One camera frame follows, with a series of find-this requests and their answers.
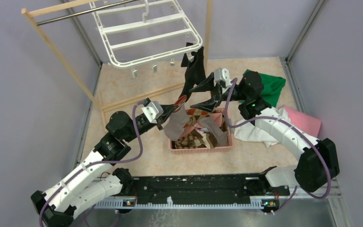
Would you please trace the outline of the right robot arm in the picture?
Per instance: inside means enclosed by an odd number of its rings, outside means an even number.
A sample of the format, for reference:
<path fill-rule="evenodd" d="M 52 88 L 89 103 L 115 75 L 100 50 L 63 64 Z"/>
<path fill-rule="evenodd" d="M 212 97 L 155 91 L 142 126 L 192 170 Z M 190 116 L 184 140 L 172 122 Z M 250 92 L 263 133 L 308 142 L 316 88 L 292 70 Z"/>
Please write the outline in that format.
<path fill-rule="evenodd" d="M 279 186 L 297 186 L 313 198 L 326 198 L 331 191 L 332 179 L 340 173 L 335 143 L 328 138 L 320 140 L 304 133 L 284 120 L 262 98 L 263 89 L 258 72 L 248 71 L 238 80 L 230 79 L 227 69 L 217 69 L 190 89 L 191 93 L 211 93 L 209 100 L 195 104 L 192 108 L 210 112 L 225 102 L 227 115 L 229 103 L 240 101 L 238 109 L 245 121 L 232 125 L 226 120 L 228 127 L 235 129 L 251 124 L 275 138 L 298 161 L 296 166 L 271 167 L 266 170 L 265 178 L 258 182 L 259 191 L 271 195 Z"/>

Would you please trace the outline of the white clip hanger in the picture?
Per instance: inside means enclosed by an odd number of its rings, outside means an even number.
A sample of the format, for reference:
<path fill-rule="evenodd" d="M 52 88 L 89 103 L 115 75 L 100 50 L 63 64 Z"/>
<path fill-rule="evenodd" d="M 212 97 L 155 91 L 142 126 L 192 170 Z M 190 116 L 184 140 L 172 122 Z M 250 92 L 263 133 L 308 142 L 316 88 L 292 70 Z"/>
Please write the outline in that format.
<path fill-rule="evenodd" d="M 98 0 L 89 4 L 107 62 L 130 69 L 192 53 L 203 38 L 177 0 Z"/>

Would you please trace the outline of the grey orange striped sock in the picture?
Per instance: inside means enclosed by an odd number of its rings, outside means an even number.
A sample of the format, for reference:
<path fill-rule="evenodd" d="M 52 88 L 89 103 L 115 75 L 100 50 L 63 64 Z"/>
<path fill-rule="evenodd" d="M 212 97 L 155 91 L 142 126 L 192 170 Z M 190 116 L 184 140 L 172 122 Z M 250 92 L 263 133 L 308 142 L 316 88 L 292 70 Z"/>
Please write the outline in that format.
<path fill-rule="evenodd" d="M 170 140 L 178 140 L 184 132 L 185 124 L 189 121 L 189 117 L 186 114 L 184 106 L 186 101 L 186 95 L 179 97 L 179 99 L 174 103 L 176 110 L 171 113 L 169 121 L 164 127 L 164 134 Z"/>

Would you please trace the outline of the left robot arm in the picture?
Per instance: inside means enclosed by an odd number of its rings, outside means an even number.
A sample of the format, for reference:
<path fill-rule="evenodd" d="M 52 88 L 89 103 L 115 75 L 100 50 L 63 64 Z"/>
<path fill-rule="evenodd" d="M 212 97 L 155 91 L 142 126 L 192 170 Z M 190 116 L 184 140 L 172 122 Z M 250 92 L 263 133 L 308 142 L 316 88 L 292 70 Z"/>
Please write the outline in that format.
<path fill-rule="evenodd" d="M 143 154 L 141 135 L 183 111 L 183 104 L 160 105 L 141 101 L 132 115 L 117 111 L 106 125 L 107 133 L 87 157 L 67 176 L 45 191 L 35 191 L 32 203 L 41 227 L 69 227 L 87 209 L 112 195 L 131 193 L 132 177 L 127 170 L 113 172 L 102 181 L 94 180 L 116 164 L 133 162 Z"/>

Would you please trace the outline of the black sock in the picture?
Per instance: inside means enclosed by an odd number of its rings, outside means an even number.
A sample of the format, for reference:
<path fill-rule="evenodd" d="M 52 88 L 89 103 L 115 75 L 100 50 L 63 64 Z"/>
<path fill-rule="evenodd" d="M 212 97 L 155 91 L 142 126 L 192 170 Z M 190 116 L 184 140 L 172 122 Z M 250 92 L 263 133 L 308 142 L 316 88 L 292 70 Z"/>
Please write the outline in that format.
<path fill-rule="evenodd" d="M 191 55 L 194 57 L 194 59 L 193 61 L 190 61 L 186 67 L 184 74 L 185 83 L 182 92 L 179 95 L 179 97 L 186 95 L 187 100 L 191 96 L 190 89 L 206 79 L 204 68 L 204 46 L 202 46 L 196 52 L 192 52 Z"/>
<path fill-rule="evenodd" d="M 187 42 L 186 43 L 186 47 L 189 47 L 189 46 L 192 46 L 193 45 L 193 43 L 190 43 L 190 42 Z M 181 67 L 183 68 L 183 67 L 187 67 L 188 66 L 188 64 L 189 64 L 189 58 L 188 58 L 188 56 L 187 56 L 187 54 L 185 53 L 184 55 L 183 55 L 183 58 L 182 58 L 182 61 L 181 61 Z"/>

